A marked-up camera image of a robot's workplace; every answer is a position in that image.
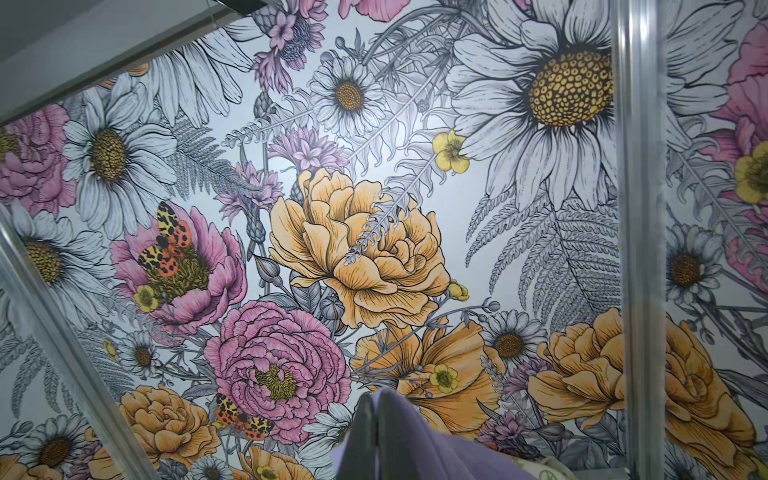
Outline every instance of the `metal frame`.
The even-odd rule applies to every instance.
[[[614,104],[627,383],[627,466],[664,477],[663,39],[658,0],[613,4]]]
[[[48,285],[40,277],[24,244],[13,229],[8,211],[0,206],[0,284],[13,302],[28,306],[25,319],[45,355],[88,418],[115,465],[132,480],[160,480],[154,465],[134,437],[107,386],[88,359],[64,314],[58,308]]]

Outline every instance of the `pink carnation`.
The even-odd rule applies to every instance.
[[[137,261],[144,249],[157,244],[160,230],[155,219],[151,228],[139,226],[136,235],[126,233],[125,240],[112,243],[112,263],[117,278],[124,281],[119,287],[121,295],[137,301],[139,308],[143,306],[144,312],[161,326],[161,332],[194,334],[202,325],[221,318],[229,305],[243,300],[247,290],[245,266],[240,258],[240,246],[229,228],[219,233],[196,207],[187,215],[183,208],[170,201],[166,204],[179,220],[187,223],[191,237],[191,245],[179,260],[176,275],[161,279]],[[152,289],[157,304],[147,301],[152,297],[148,296],[147,289],[139,290],[142,286]],[[170,341],[154,338],[163,344]]]
[[[61,179],[68,121],[67,111],[51,104],[0,127],[0,203],[10,206],[18,198],[33,217],[74,204],[74,182]]]
[[[351,392],[344,355],[330,331],[307,312],[286,312],[271,302],[231,310],[221,337],[208,340],[205,358],[219,393],[246,414],[273,420],[271,435],[282,443],[304,442],[304,425]]]

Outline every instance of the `yellow poppy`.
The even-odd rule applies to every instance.
[[[458,154],[464,140],[466,137],[459,137],[453,130],[435,135],[432,139],[432,150],[437,154],[435,162],[440,170],[444,172],[453,170],[457,174],[467,171],[469,159]]]

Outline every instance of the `flower stem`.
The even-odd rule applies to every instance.
[[[391,24],[389,28],[387,28],[384,33],[382,33],[375,42],[373,42],[373,45],[371,45],[370,50],[366,53],[366,56],[362,59],[362,64],[367,65],[368,62],[373,57],[373,54],[376,52],[376,50],[381,46],[382,43],[386,40],[387,37],[389,37],[393,31],[397,30],[404,24],[410,22],[411,20],[421,17],[422,15],[458,15],[462,17],[465,22],[470,24],[477,33],[479,33],[482,37],[493,40],[491,35],[488,34],[488,31],[485,29],[485,26],[471,13],[461,10],[460,8],[456,7],[446,7],[446,6],[429,6],[429,7],[422,7],[417,8],[416,10],[407,13],[400,17],[400,19]]]

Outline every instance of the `large sunflower-like daisy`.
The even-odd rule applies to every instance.
[[[588,207],[598,181],[616,183],[610,2],[489,0],[500,41],[470,34],[454,44],[446,79],[460,114],[461,155],[488,160],[486,193],[517,184],[527,207],[548,179],[555,208],[575,190]]]

